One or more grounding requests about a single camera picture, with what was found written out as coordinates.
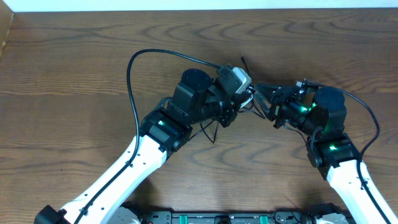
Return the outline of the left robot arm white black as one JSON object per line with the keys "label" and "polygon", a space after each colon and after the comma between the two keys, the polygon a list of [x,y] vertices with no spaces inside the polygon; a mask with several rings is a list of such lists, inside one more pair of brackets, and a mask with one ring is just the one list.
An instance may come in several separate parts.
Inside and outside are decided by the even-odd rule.
{"label": "left robot arm white black", "polygon": [[217,72],[218,77],[211,78],[199,69],[184,71],[173,96],[142,120],[121,157],[60,210],[44,207],[35,223],[109,223],[139,184],[189,141],[193,124],[210,120],[229,126],[252,100],[251,78],[239,67]]}

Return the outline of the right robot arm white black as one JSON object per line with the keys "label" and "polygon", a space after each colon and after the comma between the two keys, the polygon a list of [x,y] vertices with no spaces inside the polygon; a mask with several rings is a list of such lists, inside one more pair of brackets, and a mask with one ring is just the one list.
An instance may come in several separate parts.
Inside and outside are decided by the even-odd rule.
{"label": "right robot arm white black", "polygon": [[290,124],[307,135],[307,157],[345,203],[356,223],[397,223],[397,216],[374,184],[363,155],[344,132],[347,110],[340,88],[310,83],[257,84],[255,99],[279,128]]}

